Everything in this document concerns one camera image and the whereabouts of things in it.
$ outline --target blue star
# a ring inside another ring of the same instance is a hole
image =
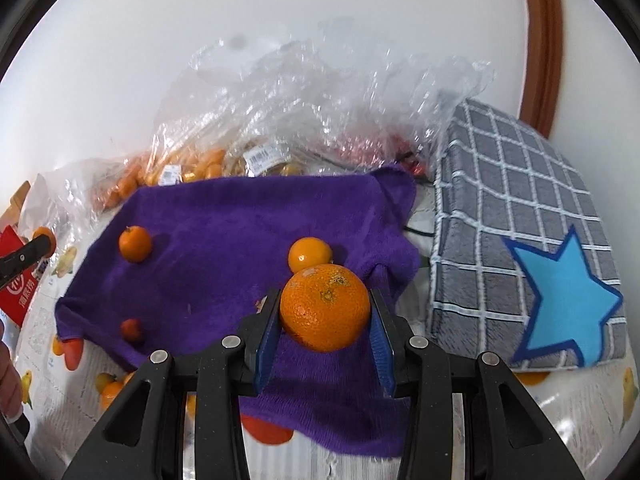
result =
[[[575,228],[555,254],[503,241],[536,296],[513,362],[571,349],[578,366],[596,364],[604,352],[604,324],[622,304],[622,294],[591,273]]]

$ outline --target person's hand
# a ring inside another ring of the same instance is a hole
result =
[[[14,418],[22,406],[22,384],[9,349],[1,342],[3,335],[4,324],[0,321],[0,412],[6,418]]]

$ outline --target barcode sticker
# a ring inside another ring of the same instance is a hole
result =
[[[243,156],[246,161],[246,168],[249,176],[260,175],[274,166],[287,161],[282,152],[272,142],[256,146],[246,152]]]
[[[182,167],[177,164],[167,164],[160,174],[158,186],[172,186],[173,184],[180,184],[181,182]]]

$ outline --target red snack bag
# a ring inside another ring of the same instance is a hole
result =
[[[7,226],[0,234],[0,257],[7,256],[23,246],[22,240],[11,226]],[[0,290],[0,309],[20,328],[37,285],[38,280],[33,277],[31,269],[27,269]]]

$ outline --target metal screw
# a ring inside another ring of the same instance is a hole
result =
[[[493,352],[485,352],[482,354],[482,362],[489,366],[495,366],[500,362],[500,358]]]
[[[240,338],[237,335],[228,335],[222,340],[222,346],[225,348],[235,348],[240,344]]]
[[[409,344],[414,348],[427,348],[429,340],[421,335],[414,335],[409,339]]]
[[[164,363],[168,357],[169,354],[166,352],[166,350],[156,350],[151,354],[150,359],[153,364],[157,365],[160,363]]]

